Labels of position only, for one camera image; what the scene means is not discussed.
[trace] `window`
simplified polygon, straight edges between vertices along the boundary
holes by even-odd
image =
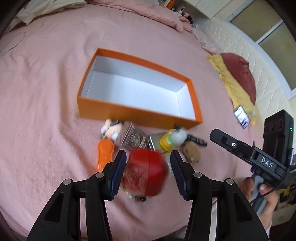
[[[254,0],[231,23],[259,44],[278,66],[296,95],[296,41],[276,11],[263,0]]]

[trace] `yellow cloth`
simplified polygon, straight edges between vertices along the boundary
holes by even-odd
[[[251,102],[250,96],[228,71],[222,56],[220,54],[208,54],[207,59],[223,80],[227,93],[232,101],[233,109],[236,110],[241,105],[249,116],[251,124],[254,125],[256,122],[255,107]]]

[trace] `plush toy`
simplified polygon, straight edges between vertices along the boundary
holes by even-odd
[[[183,154],[186,157],[187,162],[191,164],[199,162],[201,159],[200,149],[198,145],[192,141],[184,143]]]
[[[108,138],[115,141],[121,132],[123,124],[119,121],[112,122],[110,119],[107,119],[105,125],[101,129],[101,139]]]

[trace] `red pillow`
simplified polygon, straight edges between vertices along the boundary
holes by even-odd
[[[222,53],[221,56],[228,71],[248,93],[252,103],[255,104],[256,86],[252,73],[249,70],[249,62],[234,53]]]

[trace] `black camera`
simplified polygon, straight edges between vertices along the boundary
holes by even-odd
[[[255,182],[252,200],[256,199],[252,205],[258,215],[266,204],[265,199],[258,199],[258,188],[262,183],[279,189],[286,189],[292,183],[293,170],[296,168],[292,165],[293,125],[293,118],[285,110],[266,118],[262,150],[218,129],[210,134],[211,141],[252,165]]]

